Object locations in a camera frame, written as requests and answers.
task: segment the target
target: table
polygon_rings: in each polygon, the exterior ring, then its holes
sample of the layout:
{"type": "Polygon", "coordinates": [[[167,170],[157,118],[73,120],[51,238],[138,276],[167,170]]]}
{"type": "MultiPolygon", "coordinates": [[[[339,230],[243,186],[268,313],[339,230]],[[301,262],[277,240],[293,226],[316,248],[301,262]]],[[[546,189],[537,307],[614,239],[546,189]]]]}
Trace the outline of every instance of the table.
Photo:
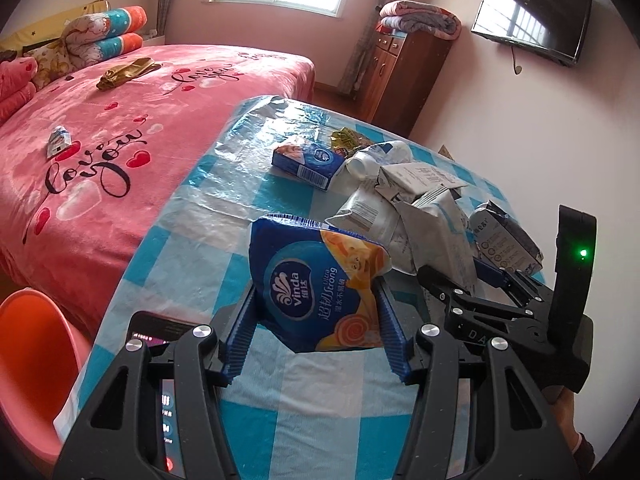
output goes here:
{"type": "MultiPolygon", "coordinates": [[[[91,356],[56,419],[62,438],[123,346],[134,312],[208,322],[217,309],[239,299],[250,278],[247,226],[253,220],[267,212],[324,220],[339,209],[357,187],[347,171],[324,192],[272,168],[271,153],[274,143],[292,134],[316,139],[344,126],[374,142],[399,139],[277,96],[239,105],[127,267],[91,356]]],[[[410,147],[417,160],[468,183],[458,200],[467,214],[486,200],[512,214],[491,182],[422,146],[410,147]]],[[[386,278],[396,300],[412,304],[428,320],[415,279],[395,271],[386,278]]],[[[294,354],[258,326],[242,374],[223,391],[220,407],[242,480],[383,480],[398,462],[416,393],[416,386],[404,386],[391,372],[382,348],[294,354]]],[[[468,383],[462,381],[450,476],[464,464],[468,402],[468,383]]]]}

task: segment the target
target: wooden cabinet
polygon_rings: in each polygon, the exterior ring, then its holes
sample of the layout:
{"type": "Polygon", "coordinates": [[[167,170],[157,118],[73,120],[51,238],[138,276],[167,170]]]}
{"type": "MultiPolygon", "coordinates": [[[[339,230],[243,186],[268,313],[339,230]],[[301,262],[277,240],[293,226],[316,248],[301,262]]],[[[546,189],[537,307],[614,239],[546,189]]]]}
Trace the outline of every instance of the wooden cabinet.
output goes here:
{"type": "Polygon", "coordinates": [[[408,137],[427,101],[452,41],[428,32],[376,33],[356,103],[358,118],[408,137]]]}

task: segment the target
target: television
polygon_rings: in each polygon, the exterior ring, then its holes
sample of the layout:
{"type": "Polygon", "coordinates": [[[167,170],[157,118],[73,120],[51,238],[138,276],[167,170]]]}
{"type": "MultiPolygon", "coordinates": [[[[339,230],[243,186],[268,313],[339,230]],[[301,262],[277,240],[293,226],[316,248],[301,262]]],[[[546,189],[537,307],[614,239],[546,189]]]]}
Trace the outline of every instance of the television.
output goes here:
{"type": "Polygon", "coordinates": [[[593,0],[482,0],[471,32],[564,66],[578,63],[593,0]]]}

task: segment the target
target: pink bedsheet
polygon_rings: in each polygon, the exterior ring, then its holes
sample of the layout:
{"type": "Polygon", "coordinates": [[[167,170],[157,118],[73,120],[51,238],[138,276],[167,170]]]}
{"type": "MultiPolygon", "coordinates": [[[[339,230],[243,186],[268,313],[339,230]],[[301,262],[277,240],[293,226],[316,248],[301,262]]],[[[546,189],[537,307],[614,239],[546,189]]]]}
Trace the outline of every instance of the pink bedsheet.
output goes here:
{"type": "Polygon", "coordinates": [[[120,277],[164,202],[244,99],[309,100],[308,59],[251,48],[146,47],[60,79],[0,127],[0,267],[95,335],[120,277]],[[101,92],[109,67],[162,68],[101,92]],[[54,126],[73,145],[46,160],[54,126]]]}

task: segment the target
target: white plastic bottle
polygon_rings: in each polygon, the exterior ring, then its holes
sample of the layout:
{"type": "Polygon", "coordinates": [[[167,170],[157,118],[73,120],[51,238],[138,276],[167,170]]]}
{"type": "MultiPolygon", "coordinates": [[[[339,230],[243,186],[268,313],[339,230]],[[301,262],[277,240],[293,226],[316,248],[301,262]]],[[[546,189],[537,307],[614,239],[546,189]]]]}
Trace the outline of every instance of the white plastic bottle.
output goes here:
{"type": "Polygon", "coordinates": [[[402,140],[390,140],[356,152],[347,159],[346,167],[349,173],[358,180],[366,180],[376,178],[380,172],[380,166],[413,161],[414,156],[407,143],[402,140]]]}

